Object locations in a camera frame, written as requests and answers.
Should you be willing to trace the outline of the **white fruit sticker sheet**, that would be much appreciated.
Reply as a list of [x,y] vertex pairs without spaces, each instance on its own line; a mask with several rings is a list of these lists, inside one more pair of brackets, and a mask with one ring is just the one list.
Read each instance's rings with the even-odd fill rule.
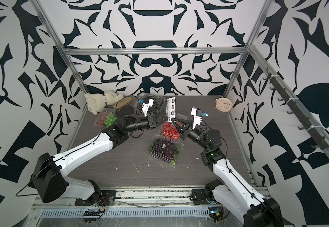
[[175,106],[176,106],[175,97],[170,97],[166,100],[166,116],[168,123],[172,123],[172,119],[175,118]]

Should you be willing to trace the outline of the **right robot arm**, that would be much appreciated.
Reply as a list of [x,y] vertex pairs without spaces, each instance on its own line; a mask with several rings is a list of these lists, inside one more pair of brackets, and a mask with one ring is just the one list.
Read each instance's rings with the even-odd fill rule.
[[172,119],[182,139],[189,138],[203,148],[201,160],[220,180],[206,185],[208,200],[218,202],[233,214],[244,227],[282,227],[279,204],[265,198],[234,169],[221,150],[222,137],[218,130],[206,132],[192,128],[190,121]]

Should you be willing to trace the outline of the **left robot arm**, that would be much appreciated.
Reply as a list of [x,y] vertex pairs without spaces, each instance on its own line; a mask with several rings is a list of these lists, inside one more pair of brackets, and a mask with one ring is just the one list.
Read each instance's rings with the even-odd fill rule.
[[88,204],[99,202],[103,194],[93,180],[82,181],[69,174],[94,157],[121,145],[130,133],[154,129],[170,119],[167,114],[147,113],[145,118],[138,118],[133,113],[132,106],[123,107],[116,112],[116,121],[91,140],[53,156],[41,155],[31,176],[41,200],[50,203],[59,198],[76,198]]

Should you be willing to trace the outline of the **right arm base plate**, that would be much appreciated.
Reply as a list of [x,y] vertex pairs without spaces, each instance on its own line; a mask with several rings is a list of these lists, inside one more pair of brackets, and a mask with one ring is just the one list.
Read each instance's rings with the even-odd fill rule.
[[220,205],[221,203],[216,201],[212,195],[212,190],[209,188],[204,189],[192,189],[189,199],[194,205]]

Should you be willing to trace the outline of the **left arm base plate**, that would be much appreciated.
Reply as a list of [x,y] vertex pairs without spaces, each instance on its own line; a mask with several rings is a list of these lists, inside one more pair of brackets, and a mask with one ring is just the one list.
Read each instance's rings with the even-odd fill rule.
[[107,206],[113,205],[116,200],[116,190],[102,190],[100,193],[95,192],[89,199],[76,199],[74,205],[79,206]]

